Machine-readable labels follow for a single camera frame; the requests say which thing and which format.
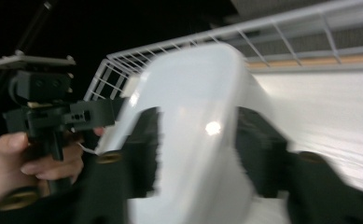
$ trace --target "wire grid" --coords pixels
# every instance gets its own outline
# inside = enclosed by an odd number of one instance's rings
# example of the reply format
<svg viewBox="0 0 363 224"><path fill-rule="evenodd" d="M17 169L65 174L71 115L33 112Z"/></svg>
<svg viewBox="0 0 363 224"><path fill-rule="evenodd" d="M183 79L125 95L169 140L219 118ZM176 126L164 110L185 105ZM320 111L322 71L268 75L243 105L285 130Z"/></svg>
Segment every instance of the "wire grid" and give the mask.
<svg viewBox="0 0 363 224"><path fill-rule="evenodd" d="M161 54L221 42L237 48L256 68L281 63L310 69L319 58L344 65L348 57L363 54L363 0L331 1L109 54L85 100L120 96L128 77L140 74Z"/></svg>

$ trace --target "human hand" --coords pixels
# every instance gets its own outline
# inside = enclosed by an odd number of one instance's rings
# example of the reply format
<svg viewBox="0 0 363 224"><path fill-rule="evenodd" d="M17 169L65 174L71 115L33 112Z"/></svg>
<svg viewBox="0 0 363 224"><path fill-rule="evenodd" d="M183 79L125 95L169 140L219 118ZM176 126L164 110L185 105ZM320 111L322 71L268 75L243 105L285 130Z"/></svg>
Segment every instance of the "human hand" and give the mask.
<svg viewBox="0 0 363 224"><path fill-rule="evenodd" d="M63 149L63 161L54 161L50 155L29 161L28 146L25 133L0 137L0 200L14 189L38 186L39 180L71 177L75 181L82 171L82 148L75 141Z"/></svg>

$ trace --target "dark background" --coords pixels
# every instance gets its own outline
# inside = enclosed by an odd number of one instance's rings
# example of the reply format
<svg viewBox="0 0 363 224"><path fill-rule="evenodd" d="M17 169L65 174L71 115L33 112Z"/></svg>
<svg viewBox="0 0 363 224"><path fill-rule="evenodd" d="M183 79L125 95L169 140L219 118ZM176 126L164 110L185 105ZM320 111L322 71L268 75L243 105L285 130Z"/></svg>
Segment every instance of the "dark background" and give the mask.
<svg viewBox="0 0 363 224"><path fill-rule="evenodd" d="M14 54L42 5L39 0L0 0L0 57ZM69 100L79 100L106 54L208 30L209 22L220 25L234 14L229 0L60 0L22 50L34 56L72 55L77 66ZM7 132L1 114L17 108L7 95L9 77L6 73L0 81L0 135Z"/></svg>

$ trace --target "white wall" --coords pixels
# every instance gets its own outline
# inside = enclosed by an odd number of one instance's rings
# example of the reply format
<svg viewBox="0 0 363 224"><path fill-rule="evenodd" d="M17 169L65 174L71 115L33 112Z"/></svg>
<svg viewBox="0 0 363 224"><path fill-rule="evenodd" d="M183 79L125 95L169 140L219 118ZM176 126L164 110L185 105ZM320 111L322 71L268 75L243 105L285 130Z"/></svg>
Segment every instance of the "white wall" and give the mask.
<svg viewBox="0 0 363 224"><path fill-rule="evenodd" d="M322 153L343 179L363 189L363 71L258 74L272 122L291 150Z"/></svg>

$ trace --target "black mechanical arm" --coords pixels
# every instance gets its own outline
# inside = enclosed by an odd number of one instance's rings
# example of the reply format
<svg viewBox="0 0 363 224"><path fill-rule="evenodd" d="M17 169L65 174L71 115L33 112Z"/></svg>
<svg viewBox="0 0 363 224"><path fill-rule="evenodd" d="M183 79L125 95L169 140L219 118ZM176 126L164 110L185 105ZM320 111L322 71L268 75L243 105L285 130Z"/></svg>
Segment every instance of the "black mechanical arm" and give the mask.
<svg viewBox="0 0 363 224"><path fill-rule="evenodd" d="M324 157L288 152L287 140L259 113L239 107L235 146L258 195L288 191L293 224L363 224L363 192L345 185Z"/></svg>

